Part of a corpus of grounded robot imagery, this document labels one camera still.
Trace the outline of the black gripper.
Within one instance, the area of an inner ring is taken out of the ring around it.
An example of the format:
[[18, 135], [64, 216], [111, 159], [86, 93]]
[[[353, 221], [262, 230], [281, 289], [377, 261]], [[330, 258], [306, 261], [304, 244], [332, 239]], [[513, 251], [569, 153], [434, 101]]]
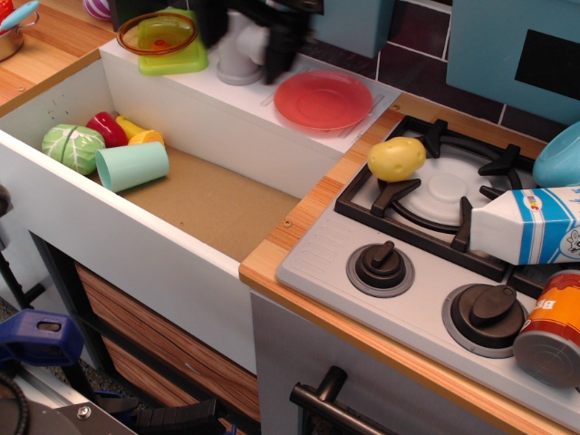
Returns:
[[268, 30], [264, 81], [270, 85], [291, 70], [311, 33], [312, 16], [324, 14], [324, 1], [275, 1], [275, 5], [266, 1], [195, 1], [199, 34], [207, 48], [227, 34], [229, 12], [238, 12]]

